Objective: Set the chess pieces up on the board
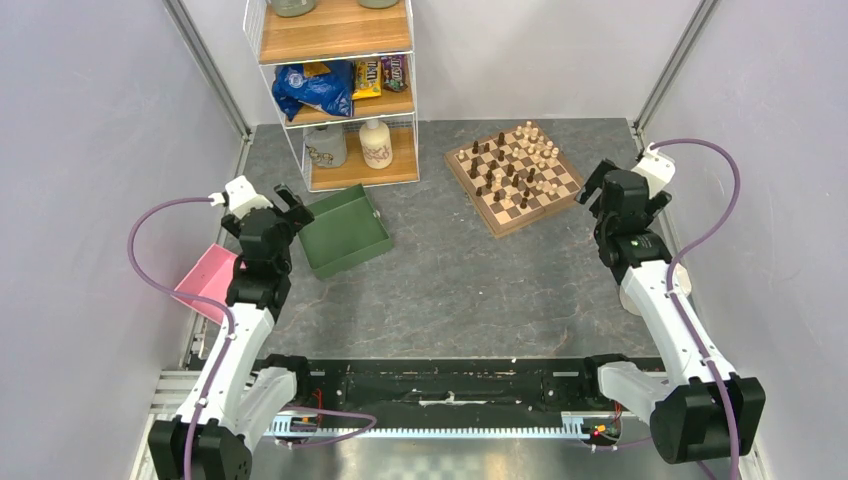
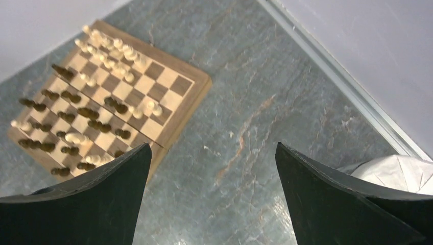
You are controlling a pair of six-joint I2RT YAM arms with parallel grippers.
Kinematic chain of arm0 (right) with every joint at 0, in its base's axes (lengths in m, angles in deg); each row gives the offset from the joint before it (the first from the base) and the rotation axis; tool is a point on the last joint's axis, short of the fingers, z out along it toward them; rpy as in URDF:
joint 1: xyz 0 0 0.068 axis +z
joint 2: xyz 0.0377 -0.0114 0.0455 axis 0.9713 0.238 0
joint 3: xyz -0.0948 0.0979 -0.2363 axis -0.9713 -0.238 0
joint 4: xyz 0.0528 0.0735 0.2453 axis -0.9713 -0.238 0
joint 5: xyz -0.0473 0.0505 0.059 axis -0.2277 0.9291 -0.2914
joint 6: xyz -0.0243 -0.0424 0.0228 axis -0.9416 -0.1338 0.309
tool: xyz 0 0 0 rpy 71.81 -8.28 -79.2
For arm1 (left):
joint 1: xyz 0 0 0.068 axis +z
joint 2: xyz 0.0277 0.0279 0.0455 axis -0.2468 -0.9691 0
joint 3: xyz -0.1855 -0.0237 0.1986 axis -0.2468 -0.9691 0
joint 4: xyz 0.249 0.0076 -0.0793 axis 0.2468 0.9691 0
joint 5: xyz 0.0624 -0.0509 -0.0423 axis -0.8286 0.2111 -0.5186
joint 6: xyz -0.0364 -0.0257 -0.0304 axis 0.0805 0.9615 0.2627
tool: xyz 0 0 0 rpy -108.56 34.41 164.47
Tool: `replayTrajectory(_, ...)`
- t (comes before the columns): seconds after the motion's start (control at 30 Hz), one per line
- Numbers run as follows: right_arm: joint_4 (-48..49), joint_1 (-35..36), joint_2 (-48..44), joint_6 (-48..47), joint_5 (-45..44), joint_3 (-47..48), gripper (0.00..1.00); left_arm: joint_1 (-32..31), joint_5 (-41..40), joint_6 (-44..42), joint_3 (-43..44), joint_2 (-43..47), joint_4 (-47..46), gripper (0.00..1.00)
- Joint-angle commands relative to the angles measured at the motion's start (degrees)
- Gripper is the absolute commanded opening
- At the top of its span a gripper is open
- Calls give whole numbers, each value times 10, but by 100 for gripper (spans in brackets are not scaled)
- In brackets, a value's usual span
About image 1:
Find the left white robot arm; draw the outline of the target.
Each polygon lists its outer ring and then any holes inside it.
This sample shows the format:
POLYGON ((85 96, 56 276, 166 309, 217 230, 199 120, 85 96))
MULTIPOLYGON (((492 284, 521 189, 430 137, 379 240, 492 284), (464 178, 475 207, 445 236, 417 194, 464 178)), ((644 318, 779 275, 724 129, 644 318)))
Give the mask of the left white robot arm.
POLYGON ((277 356, 248 382, 258 351, 272 331, 291 288, 290 246, 313 222, 312 212, 286 185, 280 209, 243 176, 206 202, 227 207, 222 226, 241 253, 223 301, 193 295, 225 316, 210 357, 177 413, 157 420, 148 447, 160 479, 247 479, 253 452, 285 404, 307 405, 314 393, 305 358, 277 356))

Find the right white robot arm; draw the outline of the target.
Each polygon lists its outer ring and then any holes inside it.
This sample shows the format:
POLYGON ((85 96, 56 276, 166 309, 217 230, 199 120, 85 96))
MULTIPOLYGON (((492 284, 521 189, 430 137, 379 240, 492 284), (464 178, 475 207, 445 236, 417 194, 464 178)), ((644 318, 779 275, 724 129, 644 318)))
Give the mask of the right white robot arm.
POLYGON ((720 354, 670 268, 672 256, 649 228, 671 200, 649 194, 648 179, 602 161, 578 196, 596 220, 602 263, 635 304, 662 358, 666 383, 621 354, 588 357, 579 400, 601 409, 613 400, 650 429, 669 464, 744 456, 752 450, 766 402, 759 380, 743 378, 720 354))

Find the wooden chess board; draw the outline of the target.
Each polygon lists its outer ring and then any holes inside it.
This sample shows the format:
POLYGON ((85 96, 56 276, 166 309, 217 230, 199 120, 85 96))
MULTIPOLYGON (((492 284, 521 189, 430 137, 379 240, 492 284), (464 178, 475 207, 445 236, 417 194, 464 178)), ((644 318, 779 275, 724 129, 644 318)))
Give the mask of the wooden chess board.
POLYGON ((576 204, 583 177, 533 121, 455 148, 446 165, 496 238, 576 204))

